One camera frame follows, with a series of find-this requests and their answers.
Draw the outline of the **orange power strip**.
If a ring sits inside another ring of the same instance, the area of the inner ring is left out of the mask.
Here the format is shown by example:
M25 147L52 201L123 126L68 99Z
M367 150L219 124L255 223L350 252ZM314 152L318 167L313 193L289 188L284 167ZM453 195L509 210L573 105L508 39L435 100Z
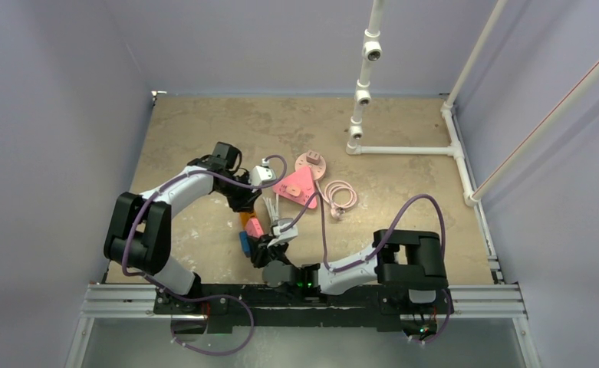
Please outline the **orange power strip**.
M239 213L239 219L240 219L240 222L241 222L243 228L246 228L250 219L256 219L256 218L257 218L256 211Z

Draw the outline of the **blue cube socket adapter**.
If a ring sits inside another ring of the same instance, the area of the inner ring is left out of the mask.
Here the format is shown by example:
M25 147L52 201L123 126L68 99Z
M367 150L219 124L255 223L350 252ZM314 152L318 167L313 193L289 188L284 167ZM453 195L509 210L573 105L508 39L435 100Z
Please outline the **blue cube socket adapter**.
M242 231L239 233L239 241L240 241L241 249L242 249L244 256L247 258L250 258L251 257L251 245L249 243L249 236L248 236L247 232Z

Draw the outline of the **pink square plug adapter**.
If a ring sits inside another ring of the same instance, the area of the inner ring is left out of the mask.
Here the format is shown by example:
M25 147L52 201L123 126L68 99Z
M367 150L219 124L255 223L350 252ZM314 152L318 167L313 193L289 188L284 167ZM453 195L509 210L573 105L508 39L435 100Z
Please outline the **pink square plug adapter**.
M253 238L261 238L265 234L261 222L256 217L250 218L246 222L245 232L248 236Z

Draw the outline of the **pink triangular power strip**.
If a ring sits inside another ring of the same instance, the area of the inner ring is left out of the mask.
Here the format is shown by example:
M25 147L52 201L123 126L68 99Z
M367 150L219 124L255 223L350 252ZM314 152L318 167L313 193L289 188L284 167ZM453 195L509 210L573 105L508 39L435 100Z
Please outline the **pink triangular power strip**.
M300 168L286 176L272 186L272 191L299 205L307 205L309 209L315 209L318 206L318 200L311 198L317 190L309 167Z

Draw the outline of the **pink round power strip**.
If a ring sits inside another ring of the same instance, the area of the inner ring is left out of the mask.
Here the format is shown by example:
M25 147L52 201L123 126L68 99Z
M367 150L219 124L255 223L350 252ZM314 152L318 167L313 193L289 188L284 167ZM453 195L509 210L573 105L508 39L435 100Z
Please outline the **pink round power strip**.
M311 165L310 163L306 162L306 152L302 153L296 160L295 160L295 171L298 171L300 169L304 169L304 168L309 168L311 171L311 176L312 179L314 181L319 181L321 180L325 173L326 173L326 168L327 168L327 164L325 161L325 158L323 156L321 156L321 162L319 165Z

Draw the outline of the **light pink small plug adapter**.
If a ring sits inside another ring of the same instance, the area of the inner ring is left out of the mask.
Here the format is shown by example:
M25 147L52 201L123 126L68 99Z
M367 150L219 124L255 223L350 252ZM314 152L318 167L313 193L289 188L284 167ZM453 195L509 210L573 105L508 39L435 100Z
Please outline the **light pink small plug adapter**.
M306 152L306 162L310 163L311 165L319 165L321 162L321 154L314 151L314 150L309 150Z

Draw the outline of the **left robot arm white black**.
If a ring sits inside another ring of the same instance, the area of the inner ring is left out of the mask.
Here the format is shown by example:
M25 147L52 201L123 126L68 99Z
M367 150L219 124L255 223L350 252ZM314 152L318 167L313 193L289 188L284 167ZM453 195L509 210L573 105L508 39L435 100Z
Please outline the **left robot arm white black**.
M140 194L118 198L104 242L104 257L125 275L155 281L173 293L173 304L191 314L202 306L201 279L172 255L173 218L197 199L223 195L236 213L252 213L262 194L248 171L241 170L242 152L218 142L212 153L194 159L175 177Z

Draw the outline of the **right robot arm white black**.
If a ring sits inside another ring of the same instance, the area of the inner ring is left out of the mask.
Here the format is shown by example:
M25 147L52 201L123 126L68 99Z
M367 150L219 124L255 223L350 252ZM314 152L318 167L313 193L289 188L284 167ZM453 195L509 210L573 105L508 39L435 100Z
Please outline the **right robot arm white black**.
M288 243L275 244L268 235L245 235L242 248L252 265L262 269L263 282L276 291L302 297L340 296L376 281L405 291L408 308L422 312L433 304L437 291L449 286L440 236L435 232L395 230L379 248L386 233L386 229L374 232L371 245L330 265L298 267L285 254Z

